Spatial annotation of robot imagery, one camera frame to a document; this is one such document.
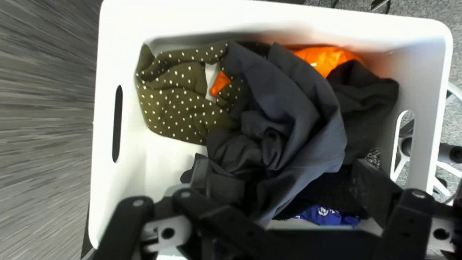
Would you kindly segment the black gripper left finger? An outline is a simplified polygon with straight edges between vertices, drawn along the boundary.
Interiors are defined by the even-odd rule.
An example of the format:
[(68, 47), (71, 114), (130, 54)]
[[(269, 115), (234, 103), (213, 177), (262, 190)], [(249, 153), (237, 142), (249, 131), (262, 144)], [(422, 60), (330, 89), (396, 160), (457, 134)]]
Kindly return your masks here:
[(270, 233), (228, 205), (191, 187), (155, 203), (149, 196), (119, 202), (97, 260), (161, 260), (176, 248), (187, 260), (270, 260)]

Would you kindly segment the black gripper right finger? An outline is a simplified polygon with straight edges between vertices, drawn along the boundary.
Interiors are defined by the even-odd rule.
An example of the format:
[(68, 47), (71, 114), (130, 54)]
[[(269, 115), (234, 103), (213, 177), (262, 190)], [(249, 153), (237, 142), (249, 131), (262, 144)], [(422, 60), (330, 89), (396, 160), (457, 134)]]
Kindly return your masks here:
[(351, 192), (381, 228), (374, 260), (462, 260), (461, 194), (452, 205), (438, 202), (364, 158), (353, 164)]

